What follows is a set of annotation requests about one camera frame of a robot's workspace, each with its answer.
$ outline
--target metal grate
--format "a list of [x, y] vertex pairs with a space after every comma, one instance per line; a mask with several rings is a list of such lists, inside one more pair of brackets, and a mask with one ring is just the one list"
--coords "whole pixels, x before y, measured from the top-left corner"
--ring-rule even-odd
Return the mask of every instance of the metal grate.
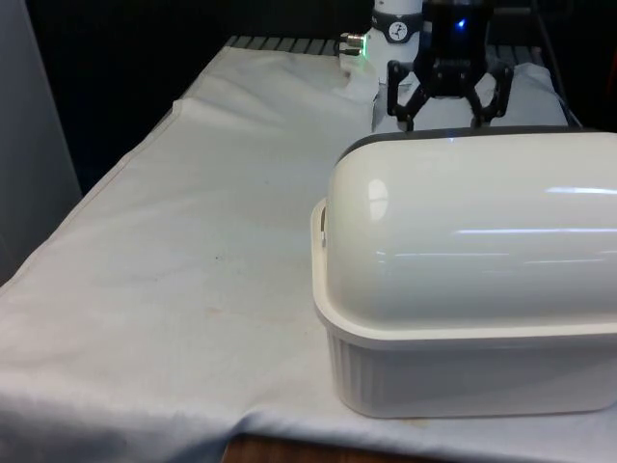
[[335, 56], [335, 41], [278, 37], [233, 36], [226, 46], [247, 50], [288, 51], [306, 55]]
[[[248, 50], [287, 51], [307, 55], [335, 56], [335, 41], [333, 40], [233, 36], [229, 38], [226, 45]], [[544, 65], [542, 50], [537, 47], [489, 45], [488, 52], [512, 66], [524, 63]]]

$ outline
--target black background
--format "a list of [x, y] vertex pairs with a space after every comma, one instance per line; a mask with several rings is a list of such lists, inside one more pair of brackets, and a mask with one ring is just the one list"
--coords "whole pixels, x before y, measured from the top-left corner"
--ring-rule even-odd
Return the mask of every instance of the black background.
[[[544, 2], [556, 10], [563, 3]], [[573, 109], [588, 125], [617, 130], [615, 97], [605, 91], [617, 44], [614, 5], [581, 2], [570, 18], [553, 16], [550, 30]], [[230, 35], [334, 38], [367, 30], [372, 6], [373, 0], [28, 1], [84, 191], [148, 135]]]

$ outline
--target white tablecloth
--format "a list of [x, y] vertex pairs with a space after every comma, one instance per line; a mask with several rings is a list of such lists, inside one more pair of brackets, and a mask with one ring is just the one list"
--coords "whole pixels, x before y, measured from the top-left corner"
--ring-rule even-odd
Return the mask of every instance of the white tablecloth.
[[[345, 85], [333, 58], [225, 49], [30, 257], [0, 290], [0, 461], [214, 462], [240, 432], [615, 461], [617, 409], [379, 421], [338, 401], [309, 215], [370, 131]], [[550, 94], [534, 104], [535, 122], [561, 121]]]

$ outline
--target bread box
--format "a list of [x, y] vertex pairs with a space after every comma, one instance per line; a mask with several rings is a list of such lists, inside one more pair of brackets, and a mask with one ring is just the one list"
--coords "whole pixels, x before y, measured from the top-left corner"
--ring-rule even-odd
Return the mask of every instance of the bread box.
[[336, 388], [379, 418], [617, 401], [617, 136], [369, 137], [311, 218]]

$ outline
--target rounded white lid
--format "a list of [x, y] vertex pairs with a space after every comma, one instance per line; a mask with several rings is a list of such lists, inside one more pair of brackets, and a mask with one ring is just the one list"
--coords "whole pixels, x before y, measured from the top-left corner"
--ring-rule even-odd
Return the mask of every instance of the rounded white lid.
[[398, 333], [617, 323], [616, 173], [608, 133], [367, 139], [331, 180], [324, 303]]

